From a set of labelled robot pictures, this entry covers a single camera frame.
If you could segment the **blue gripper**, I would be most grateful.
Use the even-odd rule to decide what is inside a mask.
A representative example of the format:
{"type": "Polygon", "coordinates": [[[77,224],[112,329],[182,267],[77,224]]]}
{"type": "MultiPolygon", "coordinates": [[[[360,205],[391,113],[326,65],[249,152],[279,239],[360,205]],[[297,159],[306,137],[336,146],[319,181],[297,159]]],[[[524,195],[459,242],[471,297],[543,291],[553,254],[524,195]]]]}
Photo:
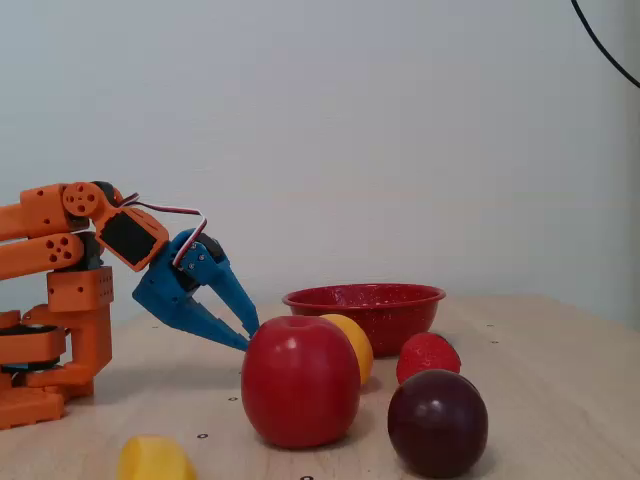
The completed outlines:
{"type": "Polygon", "coordinates": [[[193,232],[191,229],[179,233],[160,250],[132,296],[169,327],[246,351],[249,341],[193,298],[206,285],[235,314],[250,337],[260,326],[256,307],[231,269],[220,243],[200,233],[180,265],[173,265],[180,247],[193,232]]]}

